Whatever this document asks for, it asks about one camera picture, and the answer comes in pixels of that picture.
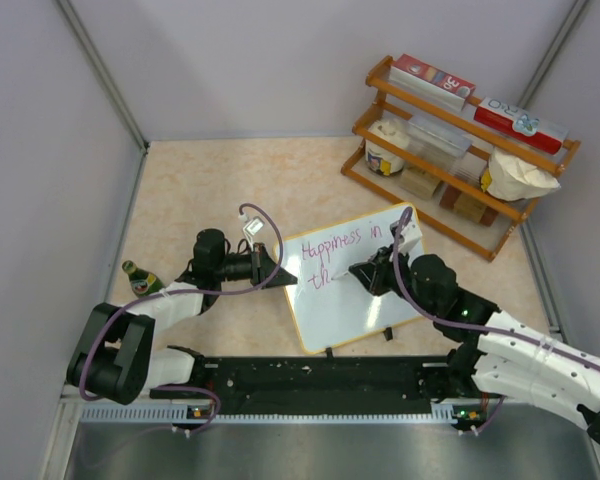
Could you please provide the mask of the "white marker purple cap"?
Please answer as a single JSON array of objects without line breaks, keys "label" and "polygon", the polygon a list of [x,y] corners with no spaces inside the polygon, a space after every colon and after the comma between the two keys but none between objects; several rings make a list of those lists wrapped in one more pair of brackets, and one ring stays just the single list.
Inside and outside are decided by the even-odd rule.
[{"label": "white marker purple cap", "polygon": [[340,273],[337,273],[337,274],[333,275],[331,277],[331,280],[332,281],[339,280],[339,279],[342,279],[342,278],[344,278],[345,276],[347,276],[349,274],[350,274],[350,272],[348,270],[347,271],[343,271],[343,272],[340,272]]}]

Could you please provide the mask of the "yellow framed whiteboard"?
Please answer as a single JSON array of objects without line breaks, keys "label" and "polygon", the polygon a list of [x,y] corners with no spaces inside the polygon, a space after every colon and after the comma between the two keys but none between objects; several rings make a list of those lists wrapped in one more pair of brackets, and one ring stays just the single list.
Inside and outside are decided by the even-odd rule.
[{"label": "yellow framed whiteboard", "polygon": [[337,273],[393,244],[390,225],[408,203],[400,203],[284,239],[273,250],[298,282],[285,288],[302,350],[318,354],[409,322],[417,311],[396,293],[374,296],[352,276]]}]

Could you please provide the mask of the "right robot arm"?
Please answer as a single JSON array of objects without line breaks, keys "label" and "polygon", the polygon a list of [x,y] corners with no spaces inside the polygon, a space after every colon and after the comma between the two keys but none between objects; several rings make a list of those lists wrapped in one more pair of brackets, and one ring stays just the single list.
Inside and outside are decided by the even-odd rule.
[{"label": "right robot arm", "polygon": [[409,259],[383,247],[348,274],[373,296],[393,292],[459,347],[446,380],[456,394],[475,390],[558,415],[600,445],[600,357],[542,334],[462,287],[435,254]]}]

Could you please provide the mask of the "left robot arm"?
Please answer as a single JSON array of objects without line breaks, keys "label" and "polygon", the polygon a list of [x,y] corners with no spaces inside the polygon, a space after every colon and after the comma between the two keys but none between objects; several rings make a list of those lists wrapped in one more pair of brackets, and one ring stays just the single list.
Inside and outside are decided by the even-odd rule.
[{"label": "left robot arm", "polygon": [[185,396],[206,387],[197,353],[179,346],[153,350],[156,334],[208,311],[229,281],[247,280],[249,291],[295,285],[262,243],[230,252],[222,231],[198,233],[193,258],[170,285],[128,307],[100,303],[91,311],[67,368],[66,381],[87,401],[101,398],[128,405],[142,392],[174,385]]}]

